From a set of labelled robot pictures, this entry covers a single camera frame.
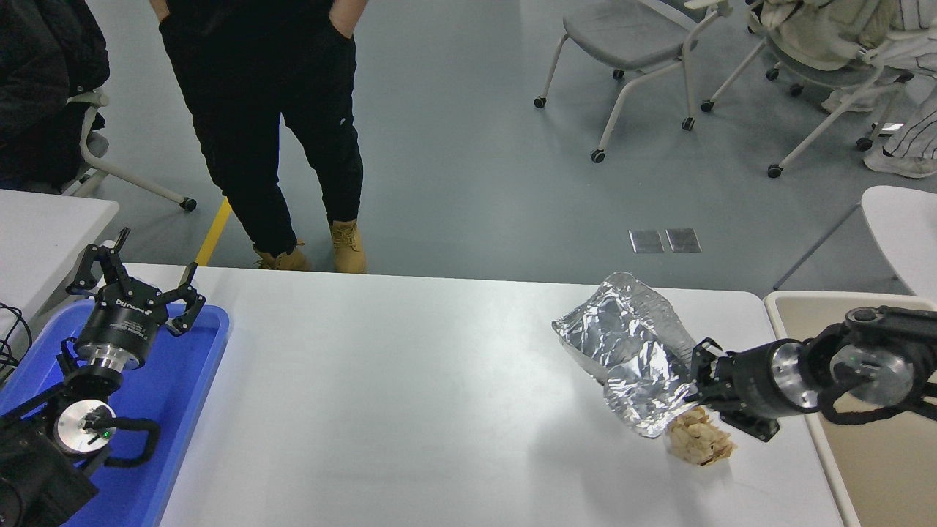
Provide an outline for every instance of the yellow floor line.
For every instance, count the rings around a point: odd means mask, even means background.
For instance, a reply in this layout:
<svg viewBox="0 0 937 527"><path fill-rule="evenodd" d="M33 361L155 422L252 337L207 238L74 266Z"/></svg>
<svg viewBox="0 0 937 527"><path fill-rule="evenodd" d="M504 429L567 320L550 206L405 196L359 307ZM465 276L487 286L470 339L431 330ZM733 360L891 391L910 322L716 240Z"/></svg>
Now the yellow floor line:
<svg viewBox="0 0 937 527"><path fill-rule="evenodd" d="M205 235L205 241L201 242L199 255L195 257L196 264L208 265L208 262L212 259L212 253L215 252L215 247L218 245L218 238L224 232L225 223L228 222L228 216L230 215L231 205L228 204L228 198L225 198L221 202L221 206L218 207L218 213L215 214L212 226L208 229L208 234Z"/></svg>

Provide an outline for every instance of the white desk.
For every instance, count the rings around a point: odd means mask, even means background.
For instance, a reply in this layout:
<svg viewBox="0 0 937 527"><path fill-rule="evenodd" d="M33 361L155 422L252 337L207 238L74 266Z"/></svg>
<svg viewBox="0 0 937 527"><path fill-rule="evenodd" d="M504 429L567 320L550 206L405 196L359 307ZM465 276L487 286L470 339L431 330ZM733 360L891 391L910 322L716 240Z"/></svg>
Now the white desk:
<svg viewBox="0 0 937 527"><path fill-rule="evenodd" d="M0 302L27 322L117 214L117 202L0 190ZM0 311L0 331L13 322Z"/></svg>
<svg viewBox="0 0 937 527"><path fill-rule="evenodd" d="M163 288L182 273L127 268ZM162 527L841 525L800 417L769 444L734 431L705 468L628 431L550 327L595 286L195 280L231 336ZM751 294L661 292L695 338L774 339Z"/></svg>
<svg viewBox="0 0 937 527"><path fill-rule="evenodd" d="M937 302L937 194L901 187L862 193L875 243L914 294Z"/></svg>

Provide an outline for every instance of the wire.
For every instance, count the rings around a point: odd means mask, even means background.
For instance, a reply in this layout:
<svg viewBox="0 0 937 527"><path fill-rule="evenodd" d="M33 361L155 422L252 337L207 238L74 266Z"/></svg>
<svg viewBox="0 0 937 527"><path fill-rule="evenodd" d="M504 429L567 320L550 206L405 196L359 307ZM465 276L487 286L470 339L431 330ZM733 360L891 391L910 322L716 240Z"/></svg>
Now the wire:
<svg viewBox="0 0 937 527"><path fill-rule="evenodd" d="M0 378L0 384L2 384L7 381L7 378L9 378L13 371L20 365L21 359L13 356L13 348L9 343L10 339L13 337L13 332L16 331L17 326L22 325L23 329L26 331L26 338L28 340L26 352L29 352L29 349L33 347L33 330L29 328L29 324L26 322L26 319L23 318L22 309L8 306L3 302L0 302L0 309L9 311L15 317L7 334L0 339L0 371L4 368L8 368L7 372Z"/></svg>

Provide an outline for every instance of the blue plastic tray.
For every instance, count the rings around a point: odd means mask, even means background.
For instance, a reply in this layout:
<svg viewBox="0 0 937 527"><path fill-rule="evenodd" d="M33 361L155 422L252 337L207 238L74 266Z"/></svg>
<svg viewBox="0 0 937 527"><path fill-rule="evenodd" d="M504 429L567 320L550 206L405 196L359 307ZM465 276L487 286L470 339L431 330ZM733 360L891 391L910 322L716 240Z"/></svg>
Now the blue plastic tray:
<svg viewBox="0 0 937 527"><path fill-rule="evenodd" d="M92 300L82 300L52 317L7 387L0 391L0 413L62 380L55 362L59 344L78 336L93 305ZM181 313L183 307L170 304L170 316ZM91 477L98 495L65 525L149 527L159 522L221 362L228 326L224 309L205 306L191 331L175 338L166 328L160 329L143 368L124 371L124 383L109 403L118 416L146 417L159 423L162 430L156 452L137 468L98 469ZM118 430L111 441L113 455L138 456L144 437L143 432Z"/></svg>

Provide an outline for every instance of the gray floor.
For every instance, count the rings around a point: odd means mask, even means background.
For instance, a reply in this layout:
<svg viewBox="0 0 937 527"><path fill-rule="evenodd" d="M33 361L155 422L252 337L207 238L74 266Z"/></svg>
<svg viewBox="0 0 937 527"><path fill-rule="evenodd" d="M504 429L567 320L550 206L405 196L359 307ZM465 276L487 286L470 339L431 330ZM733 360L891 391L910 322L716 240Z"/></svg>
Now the gray floor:
<svg viewBox="0 0 937 527"><path fill-rule="evenodd" d="M133 229L125 260L191 261L221 196L146 3L92 0L110 43L105 89L108 159L198 199L185 214L116 179L102 198ZM534 109L575 0L372 2L357 31L355 104L365 185L360 221L372 273L597 283L633 272L659 287L763 295L836 219L876 185L937 191L937 179L873 173L853 142L868 125L841 119L777 180L778 162L824 117L808 89L786 95L756 63L693 132L679 74L638 90L601 165L595 148L620 84L574 45L560 58L549 105ZM700 100L756 43L744 4L704 35ZM927 93L928 81L912 86ZM904 101L905 109L910 100ZM297 233L320 270L330 242L318 184L283 134L280 175ZM634 254L629 229L694 228L703 251ZM248 267L255 255L236 220L212 265ZM789 289L904 293L855 215L788 282Z"/></svg>

